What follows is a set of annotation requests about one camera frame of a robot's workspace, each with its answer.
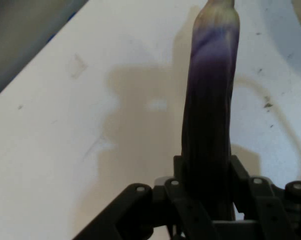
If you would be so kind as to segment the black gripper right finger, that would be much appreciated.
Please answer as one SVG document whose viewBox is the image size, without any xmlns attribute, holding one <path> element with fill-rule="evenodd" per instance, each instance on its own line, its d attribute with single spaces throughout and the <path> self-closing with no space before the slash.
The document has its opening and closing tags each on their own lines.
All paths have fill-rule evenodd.
<svg viewBox="0 0 301 240">
<path fill-rule="evenodd" d="M 250 176 L 238 157 L 230 157 L 233 203 L 245 220 L 259 224 L 264 240 L 301 240 L 301 181 L 284 188 L 269 178 Z"/>
</svg>

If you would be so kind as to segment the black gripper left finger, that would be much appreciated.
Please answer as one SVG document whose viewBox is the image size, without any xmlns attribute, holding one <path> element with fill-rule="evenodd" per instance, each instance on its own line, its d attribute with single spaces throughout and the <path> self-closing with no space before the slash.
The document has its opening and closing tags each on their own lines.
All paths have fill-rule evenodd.
<svg viewBox="0 0 301 240">
<path fill-rule="evenodd" d="M 202 205 L 185 191 L 184 160 L 173 158 L 174 176 L 162 185 L 126 187 L 80 233 L 76 240 L 148 240 L 167 226 L 172 240 L 214 240 L 216 229 Z"/>
</svg>

